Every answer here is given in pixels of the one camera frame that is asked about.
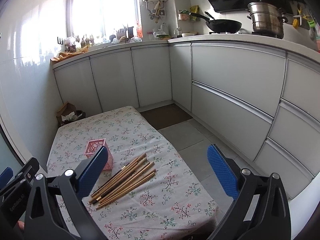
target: brown floor mat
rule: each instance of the brown floor mat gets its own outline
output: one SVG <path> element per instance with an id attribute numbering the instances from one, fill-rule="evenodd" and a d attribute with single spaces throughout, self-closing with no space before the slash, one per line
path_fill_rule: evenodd
<path id="1" fill-rule="evenodd" d="M 176 104 L 162 106 L 140 113 L 156 130 L 184 122 L 192 117 Z"/>

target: white bowl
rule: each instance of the white bowl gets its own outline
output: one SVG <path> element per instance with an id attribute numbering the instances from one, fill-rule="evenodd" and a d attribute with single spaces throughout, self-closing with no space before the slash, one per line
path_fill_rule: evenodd
<path id="1" fill-rule="evenodd" d="M 183 33 L 182 37 L 190 37 L 190 36 L 195 36 L 194 33 Z"/>

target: window pane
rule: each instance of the window pane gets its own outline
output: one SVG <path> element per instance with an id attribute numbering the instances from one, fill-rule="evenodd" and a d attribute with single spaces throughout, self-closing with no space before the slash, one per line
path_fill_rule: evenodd
<path id="1" fill-rule="evenodd" d="M 73 0 L 72 25 L 75 36 L 101 35 L 100 0 Z"/>
<path id="2" fill-rule="evenodd" d="M 103 16 L 106 36 L 125 26 L 136 25 L 134 0 L 103 0 Z"/>

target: stainless steel pot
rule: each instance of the stainless steel pot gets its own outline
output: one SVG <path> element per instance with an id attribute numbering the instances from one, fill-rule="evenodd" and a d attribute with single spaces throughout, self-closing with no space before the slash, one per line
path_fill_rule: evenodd
<path id="1" fill-rule="evenodd" d="M 283 9 L 264 2 L 249 3 L 248 9 L 250 16 L 247 17 L 252 20 L 254 32 L 276 35 L 283 39 L 283 23 L 288 22 L 287 17 L 282 16 L 285 13 Z"/>

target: window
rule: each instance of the window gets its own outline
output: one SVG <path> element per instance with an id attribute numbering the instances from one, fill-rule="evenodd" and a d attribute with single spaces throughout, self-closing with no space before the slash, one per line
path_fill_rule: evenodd
<path id="1" fill-rule="evenodd" d="M 69 0 L 68 35 L 109 37 L 136 25 L 136 8 L 137 0 Z"/>

